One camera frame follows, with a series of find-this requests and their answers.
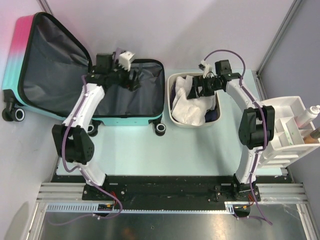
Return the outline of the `cream plastic basin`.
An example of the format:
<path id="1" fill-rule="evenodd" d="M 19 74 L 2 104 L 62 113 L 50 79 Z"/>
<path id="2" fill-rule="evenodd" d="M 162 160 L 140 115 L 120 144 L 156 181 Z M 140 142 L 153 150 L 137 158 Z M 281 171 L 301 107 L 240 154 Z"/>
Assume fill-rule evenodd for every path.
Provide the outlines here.
<path id="1" fill-rule="evenodd" d="M 219 95 L 187 99 L 192 79 L 199 72 L 172 74 L 166 83 L 169 117 L 181 128 L 203 128 L 212 126 L 221 116 Z"/>

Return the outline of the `pink and teal children's suitcase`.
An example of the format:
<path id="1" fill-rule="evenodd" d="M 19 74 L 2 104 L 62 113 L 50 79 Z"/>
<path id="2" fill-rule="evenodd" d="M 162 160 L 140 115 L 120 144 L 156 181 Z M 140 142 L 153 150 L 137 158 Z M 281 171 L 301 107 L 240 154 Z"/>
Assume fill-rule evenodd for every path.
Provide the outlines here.
<path id="1" fill-rule="evenodd" d="M 117 67 L 122 50 L 99 53 L 92 61 L 87 49 L 53 15 L 38 12 L 17 19 L 2 81 L 2 118 L 21 122 L 25 109 L 64 120 L 75 106 L 83 75 L 93 76 L 107 66 Z M 88 127 L 95 136 L 105 126 L 153 124 L 163 136 L 165 69 L 155 59 L 135 59 L 130 80 L 113 85 L 96 108 Z"/>

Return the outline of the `pink teal gradient bottle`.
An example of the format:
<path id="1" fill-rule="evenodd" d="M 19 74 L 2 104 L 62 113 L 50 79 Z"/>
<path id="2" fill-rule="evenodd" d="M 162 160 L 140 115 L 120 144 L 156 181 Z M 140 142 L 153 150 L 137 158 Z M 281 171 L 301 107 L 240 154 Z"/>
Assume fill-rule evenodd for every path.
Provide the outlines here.
<path id="1" fill-rule="evenodd" d="M 295 123 L 299 129 L 304 128 L 311 123 L 320 114 L 320 106 L 310 106 L 306 108 L 302 113 L 294 118 Z"/>

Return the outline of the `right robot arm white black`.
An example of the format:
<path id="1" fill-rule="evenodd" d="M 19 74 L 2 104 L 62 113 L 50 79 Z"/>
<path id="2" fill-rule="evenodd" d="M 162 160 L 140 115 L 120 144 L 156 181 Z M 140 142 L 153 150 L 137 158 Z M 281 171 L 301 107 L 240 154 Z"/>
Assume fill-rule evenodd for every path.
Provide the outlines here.
<path id="1" fill-rule="evenodd" d="M 238 137 L 243 145 L 239 167 L 234 174 L 236 185 L 230 188 L 231 196 L 242 201 L 249 194 L 246 185 L 252 184 L 262 152 L 273 139 L 275 132 L 275 109 L 262 104 L 247 88 L 243 76 L 233 72 L 228 60 L 220 60 L 213 67 L 202 60 L 199 69 L 202 75 L 192 78 L 192 85 L 187 99 L 213 96 L 223 90 L 233 98 L 242 110 Z"/>

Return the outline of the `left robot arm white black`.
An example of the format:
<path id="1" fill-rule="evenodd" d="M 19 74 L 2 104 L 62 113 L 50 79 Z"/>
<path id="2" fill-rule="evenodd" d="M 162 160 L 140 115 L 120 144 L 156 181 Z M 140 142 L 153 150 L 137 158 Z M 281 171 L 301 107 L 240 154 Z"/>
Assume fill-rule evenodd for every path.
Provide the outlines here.
<path id="1" fill-rule="evenodd" d="M 95 146 L 89 136 L 94 113 L 110 87 L 117 85 L 131 92 L 140 84 L 136 71 L 131 71 L 134 53 L 117 49 L 112 54 L 97 54 L 93 70 L 82 75 L 80 96 L 62 124 L 55 124 L 52 135 L 64 169 L 71 173 L 79 170 L 93 194 L 100 200 L 110 196 L 111 188 L 104 184 L 106 175 L 94 162 Z"/>

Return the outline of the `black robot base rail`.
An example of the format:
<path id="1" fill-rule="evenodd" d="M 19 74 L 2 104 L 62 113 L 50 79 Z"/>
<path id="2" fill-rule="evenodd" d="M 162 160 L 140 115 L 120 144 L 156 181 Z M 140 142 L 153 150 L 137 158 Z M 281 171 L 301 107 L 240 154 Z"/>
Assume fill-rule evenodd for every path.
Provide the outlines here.
<path id="1" fill-rule="evenodd" d="M 88 184 L 57 182 L 50 187 L 51 201 L 81 202 L 78 212 L 92 211 L 101 217 L 109 213 L 196 213 L 225 210 L 235 202 L 242 211 L 261 201 L 263 184 L 288 184 L 281 176 L 258 177 L 252 187 L 237 187 L 232 176 L 108 176 L 99 189 Z"/>

